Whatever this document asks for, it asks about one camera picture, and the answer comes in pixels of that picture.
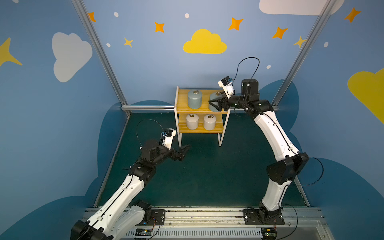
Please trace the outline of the grey-green tea canister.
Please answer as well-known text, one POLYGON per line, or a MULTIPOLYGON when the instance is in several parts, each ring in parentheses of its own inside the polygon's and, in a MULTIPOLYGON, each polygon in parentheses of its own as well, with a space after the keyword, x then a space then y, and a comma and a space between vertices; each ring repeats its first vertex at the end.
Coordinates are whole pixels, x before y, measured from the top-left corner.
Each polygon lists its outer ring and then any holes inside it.
MULTIPOLYGON (((210 95, 210 100, 221 99, 222 97, 223 97, 223 93, 221 91, 218 91, 210 95)), ((218 107, 218 102, 212 102, 211 104, 209 103, 210 111, 219 112, 216 107, 218 107)))
POLYGON ((199 109, 202 105, 203 94, 199 90, 190 90, 188 92, 188 106, 190 109, 199 109))

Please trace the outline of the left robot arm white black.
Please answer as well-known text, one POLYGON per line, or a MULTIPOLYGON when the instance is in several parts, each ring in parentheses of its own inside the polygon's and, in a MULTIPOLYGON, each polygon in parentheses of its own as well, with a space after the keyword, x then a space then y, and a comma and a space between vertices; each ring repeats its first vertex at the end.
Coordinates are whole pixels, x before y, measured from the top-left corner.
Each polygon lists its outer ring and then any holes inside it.
POLYGON ((156 173, 156 166, 166 159, 182 161, 190 145, 172 148, 161 141, 149 140, 141 155, 130 168, 121 186, 86 222, 77 221, 71 229, 71 240, 120 240, 134 226, 151 218, 151 205, 139 201, 128 212, 124 210, 156 173))

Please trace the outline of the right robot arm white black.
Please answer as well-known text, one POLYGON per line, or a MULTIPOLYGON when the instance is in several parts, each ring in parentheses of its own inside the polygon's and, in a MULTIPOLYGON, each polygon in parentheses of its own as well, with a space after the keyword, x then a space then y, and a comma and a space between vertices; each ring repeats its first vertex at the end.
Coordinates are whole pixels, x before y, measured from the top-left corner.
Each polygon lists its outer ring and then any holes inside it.
POLYGON ((218 111, 230 108, 243 109, 258 125, 265 135, 275 155, 276 162, 267 167, 269 184, 258 212, 263 222, 280 215, 282 200, 288 186, 302 171, 309 160, 306 153, 301 153, 290 141, 278 122, 269 101, 261 100, 259 83, 255 79, 242 80, 240 95, 235 94, 233 80, 225 77, 218 82, 221 97, 212 99, 209 104, 218 111))

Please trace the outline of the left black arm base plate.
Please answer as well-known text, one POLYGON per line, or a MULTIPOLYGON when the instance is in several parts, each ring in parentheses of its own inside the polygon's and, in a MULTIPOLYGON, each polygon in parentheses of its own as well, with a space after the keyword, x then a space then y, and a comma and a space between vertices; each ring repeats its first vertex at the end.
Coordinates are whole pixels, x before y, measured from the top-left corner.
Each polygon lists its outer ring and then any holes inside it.
POLYGON ((166 210, 151 209, 146 210, 143 220, 139 226, 163 226, 165 224, 166 210))

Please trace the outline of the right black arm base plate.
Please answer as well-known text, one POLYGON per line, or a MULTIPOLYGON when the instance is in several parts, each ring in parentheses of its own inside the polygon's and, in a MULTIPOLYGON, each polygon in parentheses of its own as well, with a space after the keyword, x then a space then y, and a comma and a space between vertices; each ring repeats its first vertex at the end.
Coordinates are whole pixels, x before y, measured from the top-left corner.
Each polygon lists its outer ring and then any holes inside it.
POLYGON ((247 208, 243 210, 243 217, 246 225, 284 225, 280 209, 276 211, 267 211, 266 209, 247 208))

